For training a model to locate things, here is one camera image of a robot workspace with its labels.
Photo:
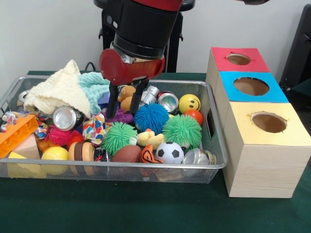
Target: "white wall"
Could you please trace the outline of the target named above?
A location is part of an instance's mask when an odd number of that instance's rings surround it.
[[[206,72],[211,46],[257,47],[279,79],[302,9],[310,0],[245,6],[197,0],[184,13],[178,72]],[[28,70],[58,70],[70,59],[83,69],[102,49],[101,10],[92,0],[0,1],[0,96]]]

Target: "soccer ball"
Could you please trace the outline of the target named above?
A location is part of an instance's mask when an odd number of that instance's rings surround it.
[[[181,164],[184,159],[184,152],[180,145],[175,142],[162,143],[155,153],[158,159],[165,164]]]

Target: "cream knit cloth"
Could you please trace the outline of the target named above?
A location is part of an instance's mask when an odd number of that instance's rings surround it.
[[[71,106],[90,118],[90,103],[79,85],[79,75],[76,62],[71,60],[65,68],[30,90],[24,109],[33,111],[36,107],[43,113],[52,115],[58,107]]]

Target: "teal fuzzy cloth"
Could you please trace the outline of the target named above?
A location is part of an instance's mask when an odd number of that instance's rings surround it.
[[[101,111],[98,99],[109,92],[110,81],[104,79],[101,73],[90,72],[79,76],[80,86],[84,90],[91,105],[91,114],[98,114]]]

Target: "red box top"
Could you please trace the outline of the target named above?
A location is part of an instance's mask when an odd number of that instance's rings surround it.
[[[211,48],[218,71],[270,72],[258,49]]]

